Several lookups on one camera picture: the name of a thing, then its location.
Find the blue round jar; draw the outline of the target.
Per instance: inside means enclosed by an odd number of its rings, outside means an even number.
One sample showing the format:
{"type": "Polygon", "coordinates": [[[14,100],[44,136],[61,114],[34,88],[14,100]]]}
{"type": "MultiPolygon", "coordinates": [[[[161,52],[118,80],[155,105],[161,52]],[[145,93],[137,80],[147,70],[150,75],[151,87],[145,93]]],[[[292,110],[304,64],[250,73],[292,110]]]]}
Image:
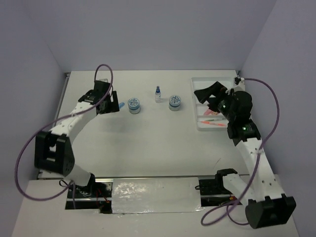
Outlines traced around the blue round jar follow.
{"type": "Polygon", "coordinates": [[[127,102],[128,109],[131,114],[137,114],[140,112],[140,101],[137,98],[130,98],[127,102]]]}
{"type": "Polygon", "coordinates": [[[172,95],[169,98],[169,109],[171,111],[178,111],[181,107],[181,97],[178,95],[172,95]]]}

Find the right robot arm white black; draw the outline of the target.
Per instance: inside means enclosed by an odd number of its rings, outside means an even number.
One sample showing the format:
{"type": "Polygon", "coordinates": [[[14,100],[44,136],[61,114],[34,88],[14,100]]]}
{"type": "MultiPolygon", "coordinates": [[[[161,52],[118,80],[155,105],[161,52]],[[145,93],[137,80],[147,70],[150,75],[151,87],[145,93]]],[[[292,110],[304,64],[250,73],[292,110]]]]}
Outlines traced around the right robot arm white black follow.
{"type": "Polygon", "coordinates": [[[206,223],[204,215],[200,223],[214,225],[242,204],[251,228],[284,225],[296,208],[296,201],[279,185],[264,151],[265,143],[274,132],[271,131],[265,139],[261,137],[251,119],[252,97],[241,88],[245,79],[236,78],[235,82],[236,86],[228,89],[217,81],[208,88],[195,90],[194,94],[200,103],[207,102],[210,110],[221,113],[228,121],[228,137],[243,157],[250,179],[244,182],[233,169],[218,171],[215,189],[220,193],[231,192],[235,200],[223,205],[226,212],[222,216],[206,223]]]}

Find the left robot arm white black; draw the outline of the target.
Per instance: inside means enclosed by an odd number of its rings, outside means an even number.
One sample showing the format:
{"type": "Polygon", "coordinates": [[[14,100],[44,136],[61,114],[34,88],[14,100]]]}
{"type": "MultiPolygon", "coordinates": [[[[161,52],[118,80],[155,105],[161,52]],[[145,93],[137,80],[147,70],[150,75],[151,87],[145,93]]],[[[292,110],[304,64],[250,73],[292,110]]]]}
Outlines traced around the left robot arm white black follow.
{"type": "Polygon", "coordinates": [[[92,173],[75,163],[72,144],[97,115],[119,111],[117,92],[109,92],[111,88],[106,81],[95,81],[94,88],[78,99],[69,118],[61,120],[49,131],[41,131],[35,139],[35,167],[73,181],[75,189],[85,197],[93,196],[99,186],[92,173]]]}

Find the pink lead case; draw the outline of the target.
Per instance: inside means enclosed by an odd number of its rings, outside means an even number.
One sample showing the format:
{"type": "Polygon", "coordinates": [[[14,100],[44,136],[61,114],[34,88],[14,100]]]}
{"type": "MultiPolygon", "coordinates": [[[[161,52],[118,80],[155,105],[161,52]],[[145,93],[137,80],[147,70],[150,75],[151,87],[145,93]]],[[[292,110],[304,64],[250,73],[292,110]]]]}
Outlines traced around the pink lead case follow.
{"type": "Polygon", "coordinates": [[[205,112],[204,112],[204,116],[208,116],[208,115],[212,115],[212,114],[214,114],[214,112],[212,111],[212,110],[210,110],[210,109],[208,109],[208,110],[206,110],[205,112]]]}

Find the small clear spray bottle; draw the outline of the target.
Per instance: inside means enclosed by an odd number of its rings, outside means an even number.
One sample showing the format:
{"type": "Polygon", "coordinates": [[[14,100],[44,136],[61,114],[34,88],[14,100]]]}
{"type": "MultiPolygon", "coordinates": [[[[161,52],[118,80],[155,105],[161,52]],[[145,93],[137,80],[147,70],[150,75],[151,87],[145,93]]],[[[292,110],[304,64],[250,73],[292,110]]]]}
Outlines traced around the small clear spray bottle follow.
{"type": "Polygon", "coordinates": [[[161,101],[161,91],[160,91],[160,87],[157,86],[156,91],[155,91],[155,102],[159,103],[160,101],[161,101]]]}

